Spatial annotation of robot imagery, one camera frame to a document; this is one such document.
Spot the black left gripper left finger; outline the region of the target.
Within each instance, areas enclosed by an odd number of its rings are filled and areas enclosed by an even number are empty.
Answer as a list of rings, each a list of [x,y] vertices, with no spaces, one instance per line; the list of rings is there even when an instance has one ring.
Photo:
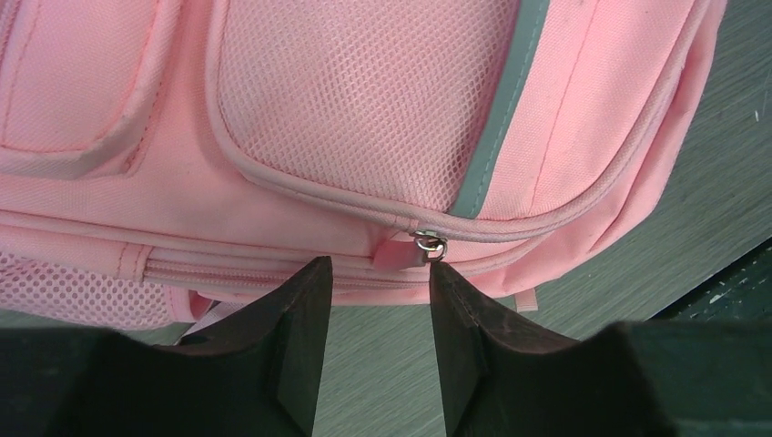
[[[4,436],[309,436],[332,297],[318,257],[174,346],[114,330],[1,332]]]

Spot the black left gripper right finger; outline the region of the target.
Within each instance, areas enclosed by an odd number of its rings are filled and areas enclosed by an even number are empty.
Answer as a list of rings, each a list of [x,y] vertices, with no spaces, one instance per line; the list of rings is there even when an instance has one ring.
[[[768,436],[771,324],[615,322],[574,340],[443,262],[430,308],[450,436]]]

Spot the pink student backpack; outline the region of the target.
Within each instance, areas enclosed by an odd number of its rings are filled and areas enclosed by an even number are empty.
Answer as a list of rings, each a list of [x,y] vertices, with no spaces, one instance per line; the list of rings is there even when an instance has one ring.
[[[534,290],[652,212],[723,1],[4,1],[1,306],[213,321],[329,256]]]

